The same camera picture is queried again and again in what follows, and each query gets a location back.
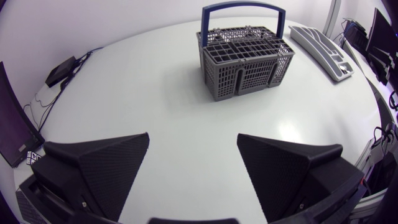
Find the black cable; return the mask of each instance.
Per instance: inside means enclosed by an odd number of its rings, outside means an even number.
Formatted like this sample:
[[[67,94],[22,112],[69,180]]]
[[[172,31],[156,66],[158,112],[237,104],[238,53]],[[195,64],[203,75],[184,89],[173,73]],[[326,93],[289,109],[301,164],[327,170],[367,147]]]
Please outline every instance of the black cable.
[[[369,184],[365,180],[365,178],[363,179],[363,184],[365,185],[366,189],[368,190],[369,195],[372,195],[371,188],[369,187]]]
[[[381,133],[382,133],[382,134],[381,134],[381,137],[380,137],[379,139],[377,139],[377,140],[376,140],[376,130],[380,130]],[[380,127],[375,127],[374,130],[373,130],[374,143],[373,143],[372,147],[378,146],[378,145],[380,144],[380,143],[377,143],[378,140],[382,139],[382,137],[385,136],[385,135],[386,135],[386,131],[385,131],[385,130],[383,130],[383,129],[380,128]]]
[[[337,38],[338,36],[340,36],[341,34],[343,34],[343,32],[339,33],[332,41],[335,41],[336,38]]]
[[[394,110],[398,110],[398,105],[396,105],[396,102],[394,101],[394,98],[392,97],[393,95],[394,95],[394,93],[395,93],[395,91],[393,91],[391,94],[390,94],[390,98],[389,98],[389,106],[390,106],[390,108],[391,109],[394,109]]]
[[[41,100],[38,100],[38,99],[36,98],[36,96],[37,96],[37,93],[35,93],[35,101],[36,101],[36,102],[40,102],[40,106],[42,106],[43,108],[46,108],[46,107],[50,106],[50,105],[54,102],[54,100],[52,100],[49,104],[43,105],[43,104],[42,104],[42,101],[41,101]]]
[[[24,111],[25,111],[25,107],[27,107],[27,106],[30,106],[30,104],[26,104],[26,105],[24,106]]]
[[[36,120],[35,120],[35,116],[33,115],[33,111],[32,111],[32,105],[31,105],[31,104],[26,104],[26,105],[24,106],[24,111],[25,111],[25,108],[26,108],[27,106],[30,106],[30,113],[32,113],[32,118],[33,118],[33,121],[34,121],[34,123],[36,124],[36,126],[37,126],[37,129],[39,129],[39,128],[40,128],[40,126],[37,124],[37,122],[36,122]]]
[[[345,30],[344,29],[344,27],[343,27],[343,24],[345,23],[345,22],[347,22],[348,20],[346,20],[346,19],[344,19],[344,21],[341,23],[341,28],[343,28],[343,30]]]

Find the white round table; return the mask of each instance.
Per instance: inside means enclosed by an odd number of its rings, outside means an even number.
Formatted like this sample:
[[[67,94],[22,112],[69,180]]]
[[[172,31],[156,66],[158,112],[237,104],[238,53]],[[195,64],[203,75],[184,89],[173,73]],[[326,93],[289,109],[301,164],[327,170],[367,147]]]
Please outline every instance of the white round table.
[[[245,25],[275,32],[277,19],[210,20],[211,29]],[[282,84],[219,102],[201,75],[195,35],[200,21],[109,45],[95,52],[68,85],[42,134],[46,141],[81,142],[149,133],[121,223],[147,223],[152,217],[265,223],[236,145],[238,133],[342,144],[342,156],[354,164],[380,125],[372,90],[354,62],[348,59],[354,74],[334,82],[290,38],[288,26],[302,25],[285,22],[284,40],[296,54]],[[45,86],[39,98],[51,101],[57,91]],[[30,174],[28,166],[16,168],[16,185]]]

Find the black device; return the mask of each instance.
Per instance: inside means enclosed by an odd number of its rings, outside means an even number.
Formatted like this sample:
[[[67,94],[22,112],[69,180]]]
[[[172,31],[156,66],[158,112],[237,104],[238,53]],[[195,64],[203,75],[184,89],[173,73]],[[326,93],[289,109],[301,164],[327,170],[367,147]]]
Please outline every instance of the black device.
[[[20,185],[50,223],[81,211],[118,221],[149,145],[147,133],[74,144],[46,142],[46,153]]]
[[[366,46],[368,44],[367,33],[365,28],[354,20],[347,19],[344,29],[347,41],[362,55],[366,56]]]
[[[71,76],[73,69],[76,68],[75,62],[76,58],[75,56],[72,56],[68,60],[62,62],[62,64],[55,67],[45,80],[45,84],[47,84],[49,87],[53,87],[64,78]]]
[[[15,195],[17,197],[19,211],[21,211],[22,218],[25,221],[35,224],[46,224],[45,220],[36,212],[36,209],[29,203],[22,191],[16,191]]]
[[[44,143],[20,106],[0,62],[0,153],[11,167],[17,167],[27,155]]]
[[[364,174],[340,157],[341,145],[239,134],[238,147],[268,222],[292,222],[295,214],[297,223],[322,222],[336,212],[348,216],[365,193],[358,190]]]

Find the basket handle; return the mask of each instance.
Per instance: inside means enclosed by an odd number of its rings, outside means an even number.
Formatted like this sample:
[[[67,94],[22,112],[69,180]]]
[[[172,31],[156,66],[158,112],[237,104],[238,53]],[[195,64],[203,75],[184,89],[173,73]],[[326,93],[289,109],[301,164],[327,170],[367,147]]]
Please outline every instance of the basket handle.
[[[280,39],[282,38],[285,26],[285,16],[286,16],[285,9],[281,9],[271,4],[266,4],[257,1],[229,1],[229,2],[221,2],[218,4],[212,4],[203,7],[201,12],[201,31],[200,31],[200,45],[202,47],[207,46],[207,34],[209,29],[210,12],[217,11],[220,9],[226,9],[229,7],[236,7],[236,6],[258,6],[278,11],[279,15],[278,15],[278,27],[277,27],[276,36]]]

